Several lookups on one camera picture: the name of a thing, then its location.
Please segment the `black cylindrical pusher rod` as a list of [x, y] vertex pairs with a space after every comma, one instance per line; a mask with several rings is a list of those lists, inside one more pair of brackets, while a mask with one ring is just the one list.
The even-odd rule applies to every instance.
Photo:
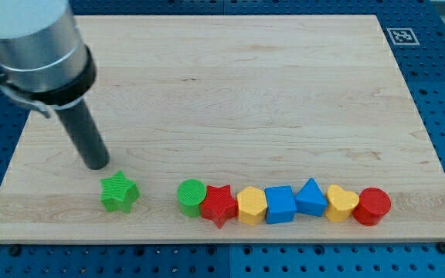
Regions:
[[83, 98], [54, 108], [84, 164], [91, 170], [107, 166], [110, 155]]

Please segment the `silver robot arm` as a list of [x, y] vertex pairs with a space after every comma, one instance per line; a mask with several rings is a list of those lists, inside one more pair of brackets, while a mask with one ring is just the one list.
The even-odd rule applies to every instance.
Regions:
[[68, 1], [0, 0], [0, 89], [13, 102], [60, 119], [89, 169], [110, 156], [83, 98], [97, 68]]

